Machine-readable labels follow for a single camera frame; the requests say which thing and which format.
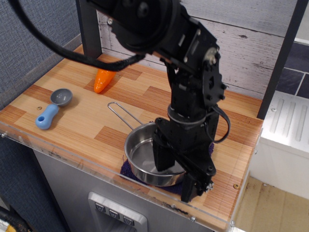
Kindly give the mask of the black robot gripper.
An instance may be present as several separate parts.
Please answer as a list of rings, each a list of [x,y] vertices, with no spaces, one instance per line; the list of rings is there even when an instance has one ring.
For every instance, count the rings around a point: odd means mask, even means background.
[[[210,182],[207,169],[214,166],[210,147],[215,141],[219,121],[217,113],[211,113],[201,120],[179,123],[172,119],[157,118],[153,141],[154,163],[162,172],[179,163],[185,170],[181,201],[188,203],[201,196]]]

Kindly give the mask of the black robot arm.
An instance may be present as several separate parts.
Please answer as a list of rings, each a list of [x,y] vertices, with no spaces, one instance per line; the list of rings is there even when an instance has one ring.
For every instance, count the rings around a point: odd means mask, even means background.
[[[181,200],[189,202],[212,186],[216,169],[209,154],[215,143],[218,107],[226,85],[219,72],[216,38],[177,0],[91,0],[108,16],[119,43],[138,55],[155,55],[166,65],[171,103],[168,119],[157,118],[153,153],[157,170],[175,163],[185,170]]]

